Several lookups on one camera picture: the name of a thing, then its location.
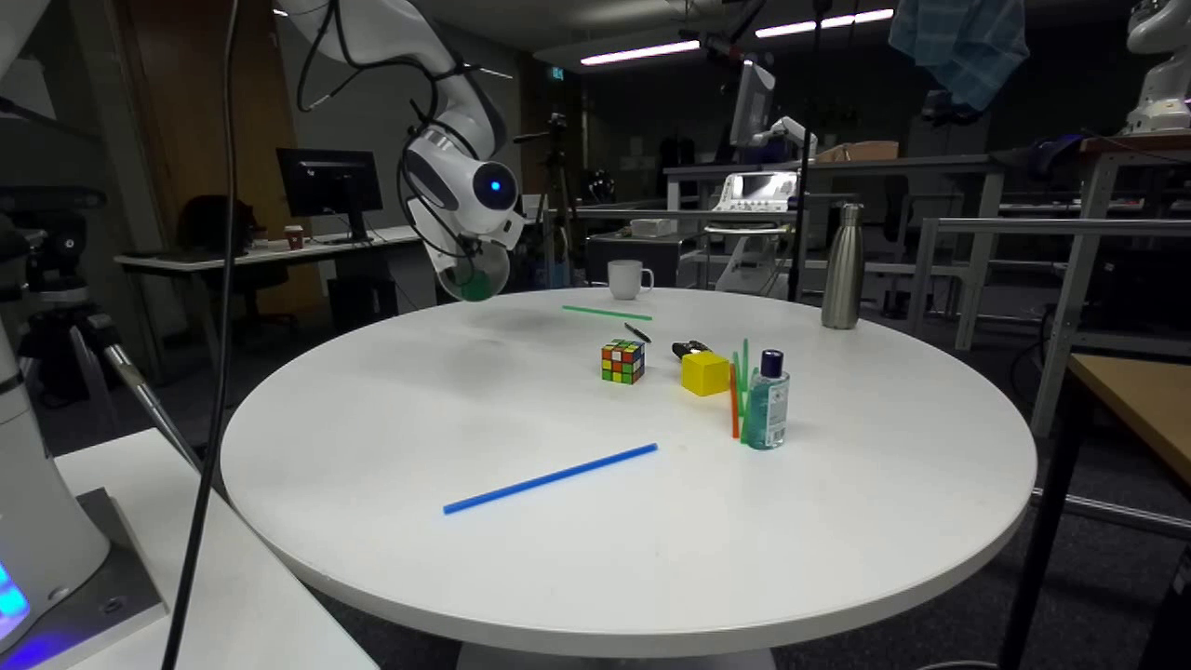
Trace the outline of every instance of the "ceiling light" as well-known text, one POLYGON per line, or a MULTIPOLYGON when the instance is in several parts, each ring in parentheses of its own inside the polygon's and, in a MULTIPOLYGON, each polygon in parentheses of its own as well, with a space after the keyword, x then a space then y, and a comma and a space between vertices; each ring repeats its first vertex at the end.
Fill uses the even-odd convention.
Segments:
MULTIPOLYGON (((880 11, 821 19, 821 29, 866 27, 866 21, 891 21, 891 19, 893 19, 893 6, 880 6, 880 11)), ((779 39, 779 36, 793 36, 793 33, 815 33, 815 21, 787 21, 787 27, 757 29, 759 39, 779 39)))
POLYGON ((608 65, 608 62, 629 62, 629 60, 659 60, 679 50, 697 50, 699 39, 671 39, 671 45, 649 45, 649 49, 627 49, 627 50, 598 50, 582 60, 586 65, 608 65))

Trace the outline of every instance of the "office chair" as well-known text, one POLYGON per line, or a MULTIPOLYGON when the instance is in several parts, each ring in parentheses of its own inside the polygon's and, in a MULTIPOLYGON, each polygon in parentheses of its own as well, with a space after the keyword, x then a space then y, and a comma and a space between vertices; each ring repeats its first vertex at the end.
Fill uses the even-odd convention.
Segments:
MULTIPOLYGON (((257 215, 245 201, 233 201, 237 207, 237 227, 233 227, 233 253, 242 256, 248 248, 248 241, 257 237, 257 215)), ((225 253, 225 233, 226 233, 226 196, 225 194, 202 194, 189 196, 181 203, 180 215, 180 233, 175 244, 180 248, 202 248, 202 253, 225 253)), ((289 271, 283 264, 261 264, 261 266, 233 266, 233 284, 232 290, 242 299, 245 305, 245 325, 261 325, 261 305, 257 305, 257 290, 278 287, 287 284, 289 271)))

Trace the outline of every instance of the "small bottle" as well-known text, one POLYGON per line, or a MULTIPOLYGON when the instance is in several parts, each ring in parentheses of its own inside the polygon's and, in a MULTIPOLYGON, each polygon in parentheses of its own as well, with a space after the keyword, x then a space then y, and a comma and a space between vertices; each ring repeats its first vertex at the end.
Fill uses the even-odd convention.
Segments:
POLYGON ((757 450, 774 450, 787 441, 789 419, 789 375, 783 349, 759 354, 759 375, 747 389, 747 434, 745 441, 757 450))

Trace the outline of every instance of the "yellow toy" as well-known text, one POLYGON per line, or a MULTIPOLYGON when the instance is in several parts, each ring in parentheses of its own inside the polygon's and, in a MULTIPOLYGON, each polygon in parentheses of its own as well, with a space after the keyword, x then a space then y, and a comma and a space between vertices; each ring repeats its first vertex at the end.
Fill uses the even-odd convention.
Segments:
POLYGON ((683 357, 683 385, 694 394, 723 394, 732 385, 732 366, 716 349, 694 349, 683 357))

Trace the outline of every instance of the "small cup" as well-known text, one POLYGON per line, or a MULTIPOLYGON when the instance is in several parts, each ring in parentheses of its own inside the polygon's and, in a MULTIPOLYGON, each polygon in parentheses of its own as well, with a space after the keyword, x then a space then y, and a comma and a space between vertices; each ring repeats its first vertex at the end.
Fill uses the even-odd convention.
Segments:
POLYGON ((643 266, 639 259, 608 259, 611 299, 617 299, 617 301, 638 301, 639 279, 643 279, 649 287, 655 287, 655 271, 643 266))
POLYGON ((289 248, 300 248, 304 227, 300 223, 287 223, 283 232, 287 232, 289 248))

